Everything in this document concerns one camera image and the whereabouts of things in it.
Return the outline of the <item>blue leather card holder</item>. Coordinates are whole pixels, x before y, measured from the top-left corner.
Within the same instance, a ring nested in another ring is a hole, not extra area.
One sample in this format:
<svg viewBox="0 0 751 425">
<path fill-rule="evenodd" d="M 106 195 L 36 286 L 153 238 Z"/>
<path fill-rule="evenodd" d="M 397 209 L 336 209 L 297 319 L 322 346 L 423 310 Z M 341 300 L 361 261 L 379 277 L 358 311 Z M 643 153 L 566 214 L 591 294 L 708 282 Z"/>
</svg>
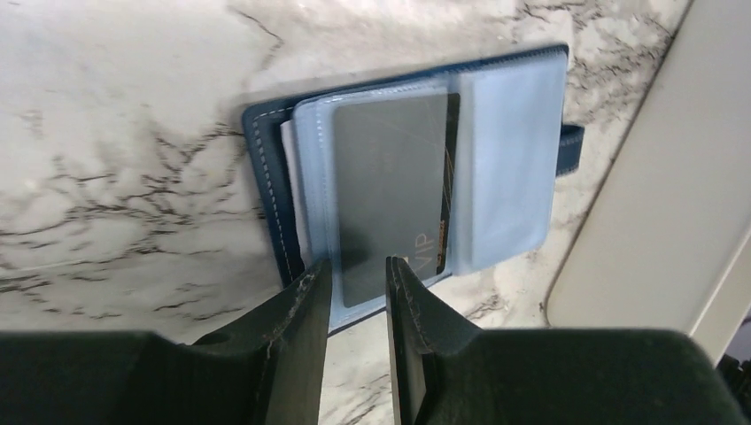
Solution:
<svg viewBox="0 0 751 425">
<path fill-rule="evenodd" d="M 585 134 L 568 64 L 556 42 L 248 106 L 283 284 L 329 260 L 336 334 L 385 308 L 390 256 L 432 285 L 538 248 Z"/>
</svg>

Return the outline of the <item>black VIP credit card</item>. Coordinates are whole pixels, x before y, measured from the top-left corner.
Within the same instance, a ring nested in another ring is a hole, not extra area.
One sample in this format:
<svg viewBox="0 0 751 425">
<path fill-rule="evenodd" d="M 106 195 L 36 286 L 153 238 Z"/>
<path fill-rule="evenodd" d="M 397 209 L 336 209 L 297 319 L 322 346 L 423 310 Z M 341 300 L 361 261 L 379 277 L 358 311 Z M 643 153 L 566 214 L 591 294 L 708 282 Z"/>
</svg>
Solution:
<svg viewBox="0 0 751 425">
<path fill-rule="evenodd" d="M 385 260 L 421 279 L 442 271 L 451 199 L 445 171 L 460 96 L 438 93 L 348 104 L 333 114 L 343 303 L 384 294 Z"/>
</svg>

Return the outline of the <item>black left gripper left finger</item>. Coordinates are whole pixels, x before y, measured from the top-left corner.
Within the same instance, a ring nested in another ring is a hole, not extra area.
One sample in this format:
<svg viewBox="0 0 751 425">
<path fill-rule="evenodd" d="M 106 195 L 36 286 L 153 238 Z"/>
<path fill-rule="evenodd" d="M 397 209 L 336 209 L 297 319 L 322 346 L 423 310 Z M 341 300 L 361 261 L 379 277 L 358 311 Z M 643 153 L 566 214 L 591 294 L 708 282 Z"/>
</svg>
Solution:
<svg viewBox="0 0 751 425">
<path fill-rule="evenodd" d="M 194 344 L 150 331 L 4 332 L 1 421 L 315 424 L 331 295 L 322 260 Z"/>
</svg>

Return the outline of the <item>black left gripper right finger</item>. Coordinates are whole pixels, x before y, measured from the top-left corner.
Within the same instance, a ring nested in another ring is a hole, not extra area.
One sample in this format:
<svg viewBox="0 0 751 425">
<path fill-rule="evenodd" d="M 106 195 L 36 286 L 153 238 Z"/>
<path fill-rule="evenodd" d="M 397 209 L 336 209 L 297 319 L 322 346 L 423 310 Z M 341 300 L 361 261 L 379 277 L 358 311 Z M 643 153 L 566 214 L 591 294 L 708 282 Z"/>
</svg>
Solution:
<svg viewBox="0 0 751 425">
<path fill-rule="evenodd" d="M 385 262 L 397 424 L 742 424 L 688 336 L 650 328 L 480 328 L 401 258 Z"/>
</svg>

